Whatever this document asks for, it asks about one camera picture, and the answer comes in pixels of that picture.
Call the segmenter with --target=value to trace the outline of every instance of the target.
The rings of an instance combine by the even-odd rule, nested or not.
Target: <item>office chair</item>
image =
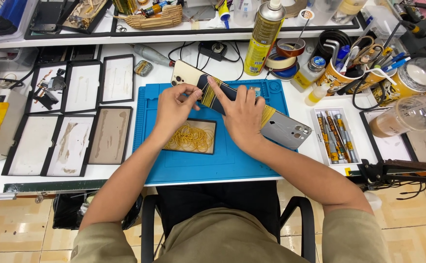
[[[155,260],[155,209],[158,202],[158,195],[148,195],[143,202],[143,212],[141,214],[141,263],[151,263]],[[280,229],[283,228],[297,207],[301,210],[302,218],[301,257],[310,263],[315,263],[314,213],[309,199],[292,197],[289,200],[283,214],[280,216]]]

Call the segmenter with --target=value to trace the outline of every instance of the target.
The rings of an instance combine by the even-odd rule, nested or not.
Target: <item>trash bag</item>
[[[80,208],[86,198],[86,193],[58,194],[52,202],[52,208],[54,209],[52,228],[69,230],[79,229],[81,220],[83,219]],[[143,197],[139,195],[137,201],[135,201],[122,221],[122,230],[127,230],[134,225],[139,216],[142,202]]]

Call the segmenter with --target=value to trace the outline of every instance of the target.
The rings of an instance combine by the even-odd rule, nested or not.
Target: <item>sleeve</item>
[[[71,263],[136,263],[124,232],[114,223],[97,223],[75,237]]]
[[[337,209],[325,216],[322,257],[326,263],[390,262],[375,216],[357,209]]]

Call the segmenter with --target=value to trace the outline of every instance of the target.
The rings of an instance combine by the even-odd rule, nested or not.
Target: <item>smartphone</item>
[[[204,91],[204,94],[206,94],[206,90],[209,87],[208,82],[206,81],[207,76],[211,75],[182,60],[177,60],[171,77],[171,85],[175,86],[182,83],[195,85],[201,88],[202,91]],[[219,86],[225,93],[226,97],[232,101],[235,100],[237,94],[236,90],[229,87],[229,85],[224,82],[221,82]],[[224,109],[219,101],[215,99],[211,101],[210,105],[205,106],[224,114]],[[275,111],[262,128],[261,132],[262,135],[270,140],[292,150],[296,150],[309,137],[312,129],[279,111]]]

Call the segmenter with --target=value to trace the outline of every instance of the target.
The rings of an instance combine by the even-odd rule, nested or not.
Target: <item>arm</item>
[[[165,89],[160,94],[153,131],[96,194],[83,217],[80,231],[91,224],[122,221],[140,195],[161,149],[186,121],[190,110],[200,109],[195,102],[201,95],[198,87],[189,84]]]
[[[325,214],[341,208],[374,214],[362,191],[337,171],[263,137],[260,123],[265,99],[256,99],[254,90],[240,86],[236,100],[230,101],[213,79],[208,77],[208,82],[226,113],[223,118],[229,135],[241,150],[321,203]]]

